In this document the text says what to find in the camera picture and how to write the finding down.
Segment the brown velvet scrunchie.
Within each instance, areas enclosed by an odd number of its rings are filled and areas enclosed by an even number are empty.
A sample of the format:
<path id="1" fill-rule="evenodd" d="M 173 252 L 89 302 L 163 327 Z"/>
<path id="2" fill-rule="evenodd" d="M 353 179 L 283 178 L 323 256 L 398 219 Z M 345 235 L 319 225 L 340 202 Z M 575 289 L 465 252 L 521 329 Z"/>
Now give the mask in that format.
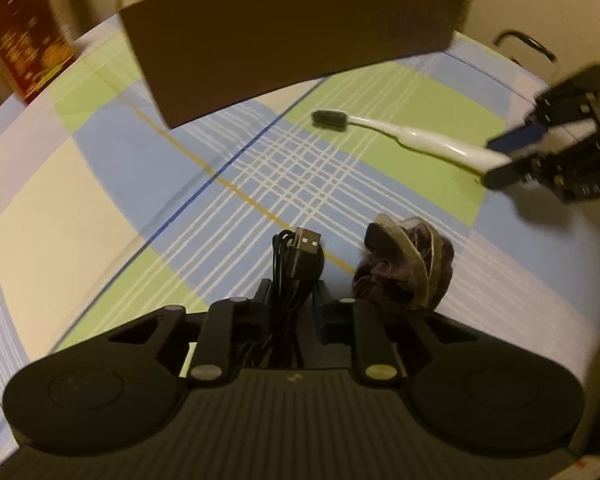
<path id="1" fill-rule="evenodd" d="M 378 214 L 364 236 L 352 294 L 382 310 L 434 310 L 450 286 L 455 250 L 426 220 Z"/>

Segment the white toothbrush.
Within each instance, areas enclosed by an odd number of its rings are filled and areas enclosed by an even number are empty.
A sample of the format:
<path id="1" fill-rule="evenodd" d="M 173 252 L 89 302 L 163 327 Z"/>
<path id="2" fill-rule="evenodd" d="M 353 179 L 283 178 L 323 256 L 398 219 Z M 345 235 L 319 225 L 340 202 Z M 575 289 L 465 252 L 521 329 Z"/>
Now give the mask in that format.
<path id="1" fill-rule="evenodd" d="M 388 136 L 402 148 L 445 160 L 480 177 L 492 169 L 504 167 L 512 162 L 508 155 L 488 148 L 479 148 L 441 133 L 353 116 L 342 110 L 319 108 L 311 113 L 311 120 L 314 127 L 329 131 L 345 132 L 350 127 L 373 130 Z"/>

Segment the checkered tablecloth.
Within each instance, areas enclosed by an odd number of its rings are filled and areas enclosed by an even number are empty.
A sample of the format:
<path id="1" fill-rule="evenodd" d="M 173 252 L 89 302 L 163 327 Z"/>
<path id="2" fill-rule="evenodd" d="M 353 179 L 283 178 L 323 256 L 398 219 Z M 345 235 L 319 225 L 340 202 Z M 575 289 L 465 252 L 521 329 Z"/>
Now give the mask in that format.
<path id="1" fill-rule="evenodd" d="M 600 345 L 600 202 L 503 193 L 318 108 L 482 145 L 542 80 L 464 36 L 449 50 L 297 84 L 169 129 L 115 18 L 34 102 L 0 107 L 1 397 L 29 362 L 165 304 L 252 294 L 275 233 L 321 234 L 324 281 L 351 289 L 366 226 L 419 217 L 455 249 L 440 311 L 588 377 Z"/>

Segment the brown cardboard box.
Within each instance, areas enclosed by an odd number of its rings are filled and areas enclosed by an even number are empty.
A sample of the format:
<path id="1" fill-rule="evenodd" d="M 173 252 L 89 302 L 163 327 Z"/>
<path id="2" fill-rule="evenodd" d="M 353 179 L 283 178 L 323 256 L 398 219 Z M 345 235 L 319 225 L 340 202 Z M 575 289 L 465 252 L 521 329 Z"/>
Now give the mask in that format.
<path id="1" fill-rule="evenodd" d="M 118 0 L 176 128 L 299 82 L 449 47 L 465 0 Z"/>

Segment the red gift bag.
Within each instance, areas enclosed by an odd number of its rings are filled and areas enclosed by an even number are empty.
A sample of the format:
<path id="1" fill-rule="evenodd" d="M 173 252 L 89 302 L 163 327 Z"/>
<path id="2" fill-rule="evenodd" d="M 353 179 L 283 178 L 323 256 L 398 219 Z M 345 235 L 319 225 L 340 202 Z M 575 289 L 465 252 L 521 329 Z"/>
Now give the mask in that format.
<path id="1" fill-rule="evenodd" d="M 76 60 L 48 0 L 0 0 L 0 70 L 27 104 Z"/>

